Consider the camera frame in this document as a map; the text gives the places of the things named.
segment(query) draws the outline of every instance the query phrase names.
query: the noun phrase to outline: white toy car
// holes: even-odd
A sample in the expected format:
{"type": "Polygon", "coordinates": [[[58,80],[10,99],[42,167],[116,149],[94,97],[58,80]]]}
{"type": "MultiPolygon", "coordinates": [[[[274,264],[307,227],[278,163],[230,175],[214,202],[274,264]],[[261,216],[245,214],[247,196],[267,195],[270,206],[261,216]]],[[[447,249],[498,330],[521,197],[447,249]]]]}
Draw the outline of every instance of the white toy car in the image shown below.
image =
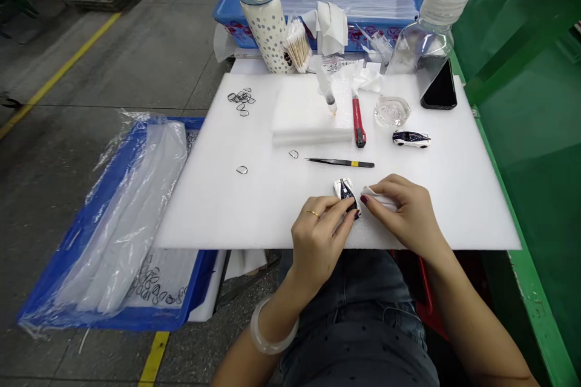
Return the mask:
{"type": "Polygon", "coordinates": [[[357,215],[355,219],[361,216],[361,206],[359,205],[359,201],[357,201],[357,196],[355,195],[355,191],[353,190],[353,183],[351,182],[350,178],[340,178],[337,181],[333,182],[333,187],[335,188],[335,195],[340,200],[344,200],[345,198],[354,198],[355,202],[351,204],[351,206],[347,209],[347,212],[353,209],[357,209],[357,215]]]}
{"type": "Polygon", "coordinates": [[[393,142],[397,145],[409,145],[418,148],[428,148],[432,143],[432,138],[427,133],[416,133],[396,130],[392,136],[393,142]]]}

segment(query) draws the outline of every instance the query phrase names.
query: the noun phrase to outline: clear glass cup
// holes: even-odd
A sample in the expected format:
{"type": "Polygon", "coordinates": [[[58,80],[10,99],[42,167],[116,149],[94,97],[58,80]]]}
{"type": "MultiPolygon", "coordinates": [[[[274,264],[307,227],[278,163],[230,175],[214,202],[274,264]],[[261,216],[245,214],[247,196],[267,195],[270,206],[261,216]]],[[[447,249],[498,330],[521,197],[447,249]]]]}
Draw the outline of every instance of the clear glass cup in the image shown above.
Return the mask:
{"type": "Polygon", "coordinates": [[[410,105],[400,97],[380,96],[375,103],[375,120],[379,125],[400,127],[410,117],[410,105]]]}

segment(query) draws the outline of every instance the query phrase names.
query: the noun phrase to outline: woman's right hand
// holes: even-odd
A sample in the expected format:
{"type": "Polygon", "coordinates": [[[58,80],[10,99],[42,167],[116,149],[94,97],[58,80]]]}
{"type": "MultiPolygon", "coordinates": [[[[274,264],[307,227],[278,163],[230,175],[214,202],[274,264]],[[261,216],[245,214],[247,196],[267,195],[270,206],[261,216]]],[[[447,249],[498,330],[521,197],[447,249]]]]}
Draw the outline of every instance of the woman's right hand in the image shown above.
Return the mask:
{"type": "Polygon", "coordinates": [[[369,186],[377,194],[399,201],[396,212],[384,207],[375,198],[362,195],[361,202],[408,249],[436,266],[451,252],[432,208],[430,193],[408,179],[391,174],[378,184],[369,186]]]}

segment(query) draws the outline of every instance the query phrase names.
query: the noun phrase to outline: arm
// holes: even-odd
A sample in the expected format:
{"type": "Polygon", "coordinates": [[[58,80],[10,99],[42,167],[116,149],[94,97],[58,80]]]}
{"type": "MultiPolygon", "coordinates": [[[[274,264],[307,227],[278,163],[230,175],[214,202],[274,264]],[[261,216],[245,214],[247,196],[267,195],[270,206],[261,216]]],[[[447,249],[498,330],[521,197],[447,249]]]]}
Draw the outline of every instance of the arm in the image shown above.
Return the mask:
{"type": "Polygon", "coordinates": [[[482,386],[538,386],[515,342],[476,293],[444,239],[427,189],[395,174],[370,188],[400,202],[392,212],[372,197],[362,198],[427,263],[444,327],[468,375],[482,386]]]}
{"type": "MultiPolygon", "coordinates": [[[[341,201],[336,197],[309,198],[301,209],[290,231],[294,246],[292,266],[258,318],[258,330],[269,343],[288,337],[301,311],[331,276],[357,211],[349,212],[339,222],[353,201],[353,198],[341,201]]],[[[264,386],[280,357],[281,354],[269,356],[259,352],[250,327],[246,327],[228,349],[211,385],[264,386]]]]}

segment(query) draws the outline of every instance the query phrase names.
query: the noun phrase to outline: hand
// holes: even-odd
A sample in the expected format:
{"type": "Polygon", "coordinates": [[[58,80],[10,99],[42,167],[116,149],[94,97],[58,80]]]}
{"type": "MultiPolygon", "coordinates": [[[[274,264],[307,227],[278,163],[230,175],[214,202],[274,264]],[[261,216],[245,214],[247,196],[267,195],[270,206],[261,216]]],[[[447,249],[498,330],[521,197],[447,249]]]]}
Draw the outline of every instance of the hand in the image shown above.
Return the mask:
{"type": "Polygon", "coordinates": [[[287,278],[309,301],[335,269],[357,210],[345,215],[341,224],[339,221],[354,201],[354,198],[310,197],[290,229],[294,251],[287,278]],[[320,218],[307,210],[312,210],[320,218]]]}
{"type": "Polygon", "coordinates": [[[431,265],[451,252],[436,221],[430,193],[426,188],[397,174],[388,175],[369,187],[375,193],[401,204],[396,212],[392,212],[373,197],[361,197],[361,202],[406,248],[431,265]]]}

